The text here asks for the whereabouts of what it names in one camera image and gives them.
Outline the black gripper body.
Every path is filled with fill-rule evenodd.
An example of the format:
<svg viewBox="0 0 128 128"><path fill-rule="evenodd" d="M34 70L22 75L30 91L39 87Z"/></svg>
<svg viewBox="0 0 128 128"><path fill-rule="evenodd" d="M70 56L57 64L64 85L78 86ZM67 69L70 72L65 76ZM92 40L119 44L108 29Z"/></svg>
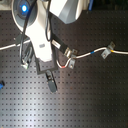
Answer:
<svg viewBox="0 0 128 128"><path fill-rule="evenodd" d="M43 62L40 59L35 59L36 70L38 74L43 74L47 70L54 71L57 69L56 62L54 60Z"/></svg>

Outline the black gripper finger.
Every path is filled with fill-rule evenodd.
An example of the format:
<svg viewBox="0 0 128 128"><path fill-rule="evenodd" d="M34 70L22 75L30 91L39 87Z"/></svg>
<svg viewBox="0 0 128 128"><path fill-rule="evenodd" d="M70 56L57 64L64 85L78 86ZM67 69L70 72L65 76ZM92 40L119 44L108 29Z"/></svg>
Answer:
<svg viewBox="0 0 128 128"><path fill-rule="evenodd" d="M46 71L46 78L47 78L47 83L50 91L52 93L55 93L57 91L57 85L52 75L52 72L50 70Z"/></svg>

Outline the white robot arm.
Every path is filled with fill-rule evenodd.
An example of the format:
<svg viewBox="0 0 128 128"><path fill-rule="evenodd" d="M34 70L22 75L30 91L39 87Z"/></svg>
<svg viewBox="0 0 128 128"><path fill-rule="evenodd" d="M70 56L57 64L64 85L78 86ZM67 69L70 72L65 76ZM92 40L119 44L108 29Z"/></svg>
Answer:
<svg viewBox="0 0 128 128"><path fill-rule="evenodd" d="M51 92L57 91L52 71L41 71L38 60L49 62L55 59L52 46L58 48L67 58L72 57L73 51L52 34L49 14L69 24L79 18L82 5L82 0L12 0L12 16L22 32L20 49L23 49L25 37L31 41L26 56L20 57L21 65L27 68L31 58L35 57L37 73L46 75Z"/></svg>

